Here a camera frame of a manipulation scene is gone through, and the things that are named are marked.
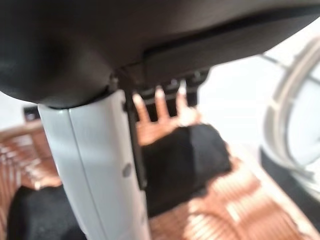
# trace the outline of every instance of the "white wall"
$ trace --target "white wall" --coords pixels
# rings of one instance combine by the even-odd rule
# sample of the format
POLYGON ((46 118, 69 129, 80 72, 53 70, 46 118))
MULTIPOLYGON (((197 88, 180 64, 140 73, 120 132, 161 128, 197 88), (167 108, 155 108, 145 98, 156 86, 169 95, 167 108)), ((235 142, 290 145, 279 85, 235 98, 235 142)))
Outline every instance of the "white wall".
POLYGON ((0 92, 0 130, 24 123, 23 106, 32 103, 12 98, 0 92))
MULTIPOLYGON (((320 18, 265 54, 290 66, 306 44, 319 35, 320 18)), ((265 111, 284 74, 283 68, 260 56, 217 65, 199 90, 199 108, 225 140, 245 146, 257 156, 265 111)), ((298 136, 301 128, 290 131, 291 136, 298 136)))

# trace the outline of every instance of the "woven basket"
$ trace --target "woven basket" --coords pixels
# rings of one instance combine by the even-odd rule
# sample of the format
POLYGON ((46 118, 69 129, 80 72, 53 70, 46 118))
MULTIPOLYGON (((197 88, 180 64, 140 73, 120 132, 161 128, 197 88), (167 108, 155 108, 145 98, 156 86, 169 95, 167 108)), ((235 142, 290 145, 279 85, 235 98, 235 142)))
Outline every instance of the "woven basket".
MULTIPOLYGON (((232 171, 191 199, 149 220, 153 240, 318 240, 307 217, 256 161, 232 156, 232 171)), ((59 186, 39 120, 0 132, 0 240, 21 186, 59 186)))

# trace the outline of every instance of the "black cloth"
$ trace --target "black cloth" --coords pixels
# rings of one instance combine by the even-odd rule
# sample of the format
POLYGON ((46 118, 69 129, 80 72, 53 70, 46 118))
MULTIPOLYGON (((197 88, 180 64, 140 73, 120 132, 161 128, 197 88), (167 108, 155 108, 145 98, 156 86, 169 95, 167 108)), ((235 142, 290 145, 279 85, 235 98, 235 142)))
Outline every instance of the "black cloth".
POLYGON ((320 232, 320 202, 309 195, 290 172, 274 163, 261 151, 261 163, 265 171, 276 181, 282 190, 297 204, 320 232))
POLYGON ((63 186, 20 187, 8 215, 7 240, 86 240, 63 186))
POLYGON ((231 169, 225 142, 210 125, 180 127, 142 148, 148 181, 148 215, 161 214, 194 193, 217 174, 231 169))
MULTIPOLYGON (((203 194, 208 179, 230 170, 228 152, 209 125, 181 127, 142 148, 149 216, 203 194)), ((7 240, 85 240, 62 186, 21 187, 8 216, 7 240)))

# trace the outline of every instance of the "black fabric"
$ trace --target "black fabric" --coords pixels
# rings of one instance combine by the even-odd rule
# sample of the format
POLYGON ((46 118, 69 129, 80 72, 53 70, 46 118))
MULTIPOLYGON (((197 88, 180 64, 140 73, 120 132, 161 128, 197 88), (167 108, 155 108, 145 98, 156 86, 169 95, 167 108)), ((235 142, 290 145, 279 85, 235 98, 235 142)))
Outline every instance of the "black fabric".
POLYGON ((265 171, 320 231, 320 202, 310 196, 287 169, 274 163, 263 151, 261 151, 261 163, 265 171))
POLYGON ((217 174, 231 169, 225 142, 210 125, 180 127, 142 148, 150 217, 190 199, 217 174))
POLYGON ((62 186, 20 187, 8 215, 7 240, 85 240, 62 186))

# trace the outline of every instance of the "wicker basket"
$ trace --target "wicker basket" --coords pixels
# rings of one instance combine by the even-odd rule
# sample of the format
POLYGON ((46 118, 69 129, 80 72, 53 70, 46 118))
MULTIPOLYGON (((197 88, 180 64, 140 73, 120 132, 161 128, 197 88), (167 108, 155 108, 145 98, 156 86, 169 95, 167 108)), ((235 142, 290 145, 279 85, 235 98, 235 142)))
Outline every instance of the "wicker basket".
MULTIPOLYGON (((232 171, 212 179, 207 194, 149 220, 153 240, 318 240, 307 217, 256 161, 232 156, 232 171)), ((24 185, 59 186, 39 120, 0 132, 0 233, 10 202, 24 185)))

